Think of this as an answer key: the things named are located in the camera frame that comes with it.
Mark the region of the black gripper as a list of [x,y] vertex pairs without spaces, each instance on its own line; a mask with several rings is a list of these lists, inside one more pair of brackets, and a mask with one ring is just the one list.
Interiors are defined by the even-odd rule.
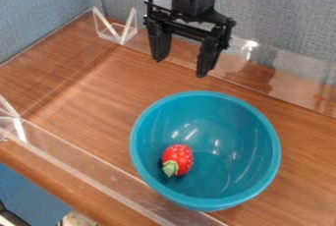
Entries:
[[150,55],[162,61],[170,52],[171,35],[199,41],[197,77],[213,69],[221,50],[229,45],[235,21],[214,9],[214,0],[143,0]]

